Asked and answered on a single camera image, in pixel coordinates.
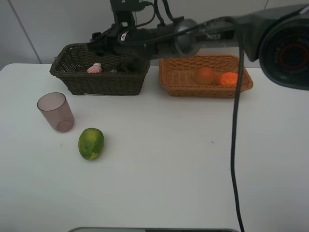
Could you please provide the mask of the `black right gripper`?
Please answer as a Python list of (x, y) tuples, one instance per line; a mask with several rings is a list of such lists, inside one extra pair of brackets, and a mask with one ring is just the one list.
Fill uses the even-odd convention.
[(115, 24), (104, 32), (92, 34), (86, 44), (89, 52), (98, 55), (126, 55), (144, 60), (157, 59), (157, 48), (154, 43), (143, 43), (157, 37), (157, 29), (129, 29)]

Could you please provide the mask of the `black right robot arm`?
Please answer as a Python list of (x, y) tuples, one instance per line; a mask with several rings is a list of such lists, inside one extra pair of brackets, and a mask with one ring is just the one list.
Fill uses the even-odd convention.
[(144, 60), (196, 55), (201, 48), (238, 47), (251, 62), (259, 61), (264, 74), (288, 88), (309, 88), (309, 6), (289, 5), (242, 16), (223, 16), (197, 23), (184, 17), (163, 20), (156, 28), (136, 25), (134, 11), (146, 2), (111, 3), (114, 23), (92, 34), (86, 45), (98, 54), (128, 55)]

